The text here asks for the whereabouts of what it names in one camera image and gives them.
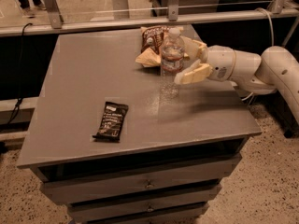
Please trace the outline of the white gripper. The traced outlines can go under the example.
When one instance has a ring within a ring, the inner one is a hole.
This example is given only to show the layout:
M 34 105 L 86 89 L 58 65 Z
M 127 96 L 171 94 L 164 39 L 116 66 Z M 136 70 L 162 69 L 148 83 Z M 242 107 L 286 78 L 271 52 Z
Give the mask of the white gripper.
M 174 82 L 177 85 L 198 83 L 206 78 L 215 81 L 227 80 L 233 72 L 235 52 L 223 46 L 211 46 L 186 36 L 184 41 L 184 57 L 188 60 L 197 60 L 191 66 L 176 74 Z

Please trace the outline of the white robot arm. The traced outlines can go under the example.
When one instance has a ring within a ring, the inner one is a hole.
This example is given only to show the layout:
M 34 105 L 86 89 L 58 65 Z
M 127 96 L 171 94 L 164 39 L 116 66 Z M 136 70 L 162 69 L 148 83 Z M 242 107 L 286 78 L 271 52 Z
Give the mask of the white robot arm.
M 253 94 L 279 91 L 299 122 L 299 63 L 283 47 L 272 46 L 261 55 L 183 38 L 186 53 L 194 63 L 176 74 L 178 85 L 198 83 L 206 78 L 233 81 Z

